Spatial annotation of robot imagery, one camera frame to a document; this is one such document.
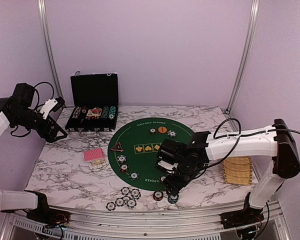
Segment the teal chip stack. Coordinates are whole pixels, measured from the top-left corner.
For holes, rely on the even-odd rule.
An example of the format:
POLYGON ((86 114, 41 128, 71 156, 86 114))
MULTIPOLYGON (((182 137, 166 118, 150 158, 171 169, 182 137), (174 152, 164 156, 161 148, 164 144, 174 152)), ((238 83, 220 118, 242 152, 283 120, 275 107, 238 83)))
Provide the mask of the teal chip stack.
POLYGON ((179 195, 168 195, 167 197, 167 201, 170 203, 170 204, 175 204, 177 203, 179 200, 179 195))

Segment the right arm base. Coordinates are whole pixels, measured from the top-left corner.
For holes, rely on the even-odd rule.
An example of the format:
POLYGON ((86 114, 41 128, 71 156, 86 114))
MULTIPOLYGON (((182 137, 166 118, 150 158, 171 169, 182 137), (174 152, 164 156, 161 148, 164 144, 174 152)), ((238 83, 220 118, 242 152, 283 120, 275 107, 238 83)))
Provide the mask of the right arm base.
POLYGON ((265 219, 262 213, 243 212, 241 210, 222 213, 220 218, 224 229, 254 224, 265 219))

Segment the orange round dealer button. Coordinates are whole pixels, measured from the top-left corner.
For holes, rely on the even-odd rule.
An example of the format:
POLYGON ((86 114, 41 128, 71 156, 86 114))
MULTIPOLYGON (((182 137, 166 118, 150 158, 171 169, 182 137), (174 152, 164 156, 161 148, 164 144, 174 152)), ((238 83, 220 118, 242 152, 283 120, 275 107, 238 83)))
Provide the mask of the orange round dealer button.
POLYGON ((165 134, 168 131, 168 129, 165 126, 160 126, 158 128, 158 132, 161 134, 165 134))

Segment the brown chip stack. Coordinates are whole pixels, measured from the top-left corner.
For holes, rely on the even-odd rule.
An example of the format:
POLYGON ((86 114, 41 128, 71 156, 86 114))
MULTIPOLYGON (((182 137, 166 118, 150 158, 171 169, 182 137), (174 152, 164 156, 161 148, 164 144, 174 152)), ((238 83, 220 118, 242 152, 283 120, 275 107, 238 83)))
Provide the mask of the brown chip stack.
POLYGON ((164 197, 164 194, 162 191, 158 190, 153 193, 152 197, 155 201, 161 201, 164 197))

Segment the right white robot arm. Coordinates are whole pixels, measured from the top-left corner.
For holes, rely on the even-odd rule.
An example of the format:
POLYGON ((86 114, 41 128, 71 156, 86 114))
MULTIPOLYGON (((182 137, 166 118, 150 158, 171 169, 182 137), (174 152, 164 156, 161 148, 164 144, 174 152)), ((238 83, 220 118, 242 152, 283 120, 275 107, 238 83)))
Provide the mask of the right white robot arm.
POLYGON ((285 180, 300 173, 300 158, 293 133, 300 134, 278 118, 272 125, 259 129, 239 129, 221 135, 210 131, 195 132, 189 143, 166 138, 156 154, 155 168, 166 174, 163 180, 165 190, 177 195, 200 172, 221 164, 229 157, 271 157, 267 171, 247 194, 245 207, 237 214, 242 224, 248 224, 285 180))

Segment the triangular all-in button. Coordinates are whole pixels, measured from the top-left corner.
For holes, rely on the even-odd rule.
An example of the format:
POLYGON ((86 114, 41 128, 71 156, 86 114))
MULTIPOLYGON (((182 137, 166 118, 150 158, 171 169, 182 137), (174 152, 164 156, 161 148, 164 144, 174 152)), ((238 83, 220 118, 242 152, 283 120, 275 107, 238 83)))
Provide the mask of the triangular all-in button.
POLYGON ((124 152, 124 149, 120 142, 116 143, 110 150, 113 152, 124 152))

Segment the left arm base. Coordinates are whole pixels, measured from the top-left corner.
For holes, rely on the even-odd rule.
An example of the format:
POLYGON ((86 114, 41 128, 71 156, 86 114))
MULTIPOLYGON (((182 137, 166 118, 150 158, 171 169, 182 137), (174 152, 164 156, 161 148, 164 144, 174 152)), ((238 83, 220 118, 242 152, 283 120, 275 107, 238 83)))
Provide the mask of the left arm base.
POLYGON ((45 224, 48 228, 54 228, 66 226, 69 222, 70 213, 54 208, 49 208, 47 211, 43 209, 32 209, 26 213, 26 217, 30 220, 45 224))

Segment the red playing card deck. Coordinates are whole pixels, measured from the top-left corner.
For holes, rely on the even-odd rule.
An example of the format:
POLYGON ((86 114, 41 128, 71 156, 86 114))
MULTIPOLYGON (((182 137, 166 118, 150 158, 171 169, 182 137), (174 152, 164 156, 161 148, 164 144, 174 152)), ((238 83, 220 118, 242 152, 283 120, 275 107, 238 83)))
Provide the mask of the red playing card deck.
POLYGON ((101 148, 92 149, 83 153, 84 162, 90 163, 92 167, 96 168, 103 165, 106 160, 104 152, 101 148))

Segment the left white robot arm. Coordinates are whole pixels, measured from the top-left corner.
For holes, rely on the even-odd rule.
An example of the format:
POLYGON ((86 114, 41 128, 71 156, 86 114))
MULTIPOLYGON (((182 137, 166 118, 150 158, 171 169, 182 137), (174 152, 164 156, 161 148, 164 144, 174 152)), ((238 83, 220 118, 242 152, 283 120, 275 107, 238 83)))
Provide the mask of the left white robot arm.
MULTIPOLYGON (((36 131, 48 143, 54 143, 68 136, 50 116, 64 106, 64 99, 51 97, 42 106, 31 108, 33 97, 38 96, 36 87, 27 83, 18 83, 12 96, 0 98, 0 137, 7 128, 16 130, 24 127, 36 131)), ((45 194, 33 191, 11 191, 0 189, 0 212, 29 210, 43 223, 53 219, 45 194)))

